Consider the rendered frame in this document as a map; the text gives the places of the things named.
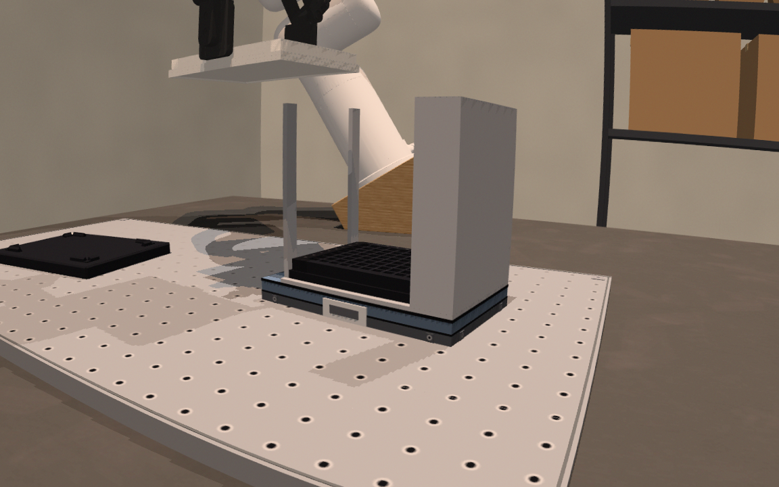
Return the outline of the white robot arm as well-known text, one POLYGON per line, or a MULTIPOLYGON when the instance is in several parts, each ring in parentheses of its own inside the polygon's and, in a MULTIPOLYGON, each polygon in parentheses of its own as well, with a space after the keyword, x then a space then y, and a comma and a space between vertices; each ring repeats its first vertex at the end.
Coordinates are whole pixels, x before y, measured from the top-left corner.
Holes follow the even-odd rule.
MULTIPOLYGON (((342 51, 380 23, 374 0, 331 0, 322 21, 316 24, 316 46, 342 51)), ((360 109, 359 188, 414 157, 414 143, 407 145, 402 140, 364 69, 299 80, 347 166, 349 108, 360 109)))

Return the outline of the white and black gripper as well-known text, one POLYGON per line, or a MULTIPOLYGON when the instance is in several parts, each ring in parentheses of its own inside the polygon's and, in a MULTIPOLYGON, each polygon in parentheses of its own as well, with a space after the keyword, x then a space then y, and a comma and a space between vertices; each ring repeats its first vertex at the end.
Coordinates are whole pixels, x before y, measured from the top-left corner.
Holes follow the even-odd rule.
MULTIPOLYGON (((281 0, 291 24, 285 39, 316 45, 316 24, 322 21, 331 0, 281 0)), ((234 0, 193 0, 199 6, 199 58, 228 57, 234 50, 234 0)))

